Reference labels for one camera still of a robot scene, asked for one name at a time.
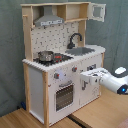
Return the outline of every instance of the white robot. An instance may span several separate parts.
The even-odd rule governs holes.
[[[118,68],[115,73],[117,75],[123,74],[126,69],[123,67]],[[80,74],[81,79],[90,85],[103,85],[114,93],[120,95],[128,95],[128,75],[122,78],[117,78],[111,75],[104,68],[97,68],[89,70]]]

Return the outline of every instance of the red object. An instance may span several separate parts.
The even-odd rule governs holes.
[[[61,58],[61,56],[55,56],[55,58]]]

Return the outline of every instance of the oven window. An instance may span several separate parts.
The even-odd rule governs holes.
[[[56,111],[73,103],[73,85],[56,92]]]

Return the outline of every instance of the sink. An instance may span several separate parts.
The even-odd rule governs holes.
[[[81,55],[88,54],[90,52],[95,52],[95,50],[90,48],[85,48],[85,47],[78,47],[78,48],[68,49],[65,51],[65,53],[68,53],[74,56],[81,56]]]

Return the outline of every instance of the faucet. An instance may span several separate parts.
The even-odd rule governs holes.
[[[81,35],[80,33],[74,33],[74,34],[71,36],[71,38],[70,38],[70,43],[69,43],[68,46],[67,46],[68,49],[72,49],[73,47],[75,47],[75,44],[73,44],[73,42],[72,42],[72,39],[73,39],[73,37],[74,37],[75,35],[80,36],[80,41],[82,41],[82,35]]]

